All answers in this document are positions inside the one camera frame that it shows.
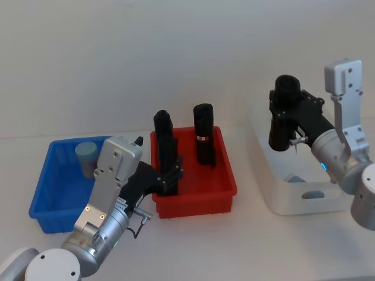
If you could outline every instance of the white wall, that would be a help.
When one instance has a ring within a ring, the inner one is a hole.
[[[1,0],[0,138],[151,129],[159,109],[191,125],[201,102],[217,124],[238,123],[280,74],[328,97],[323,66],[342,57],[363,59],[363,115],[375,116],[373,11],[373,0]]]

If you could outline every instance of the white table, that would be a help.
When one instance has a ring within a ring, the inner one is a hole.
[[[160,220],[137,240],[126,232],[100,270],[86,280],[329,280],[375,275],[375,232],[349,212],[282,217],[265,205],[246,153],[243,128],[222,129],[238,194],[228,214]],[[149,162],[149,133],[143,160]],[[44,234],[28,216],[48,145],[71,136],[0,140],[0,261],[22,246],[59,247],[67,234]],[[131,220],[133,227],[137,219]]]

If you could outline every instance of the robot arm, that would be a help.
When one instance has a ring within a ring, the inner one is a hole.
[[[335,127],[322,115],[323,99],[301,90],[293,76],[276,79],[275,90],[270,92],[269,144],[276,151],[299,143],[309,145],[331,180],[355,195],[354,220],[375,230],[375,178],[371,181],[370,175],[375,165],[360,124],[361,61],[345,59],[326,66],[325,86],[335,103]]]
[[[0,281],[80,281],[96,273],[125,230],[134,238],[152,214],[138,206],[150,194],[164,195],[183,175],[182,159],[165,175],[140,162],[142,138],[104,141],[95,183],[85,209],[61,249],[39,253],[21,249],[0,266]],[[137,233],[128,228],[133,214],[142,217]]]

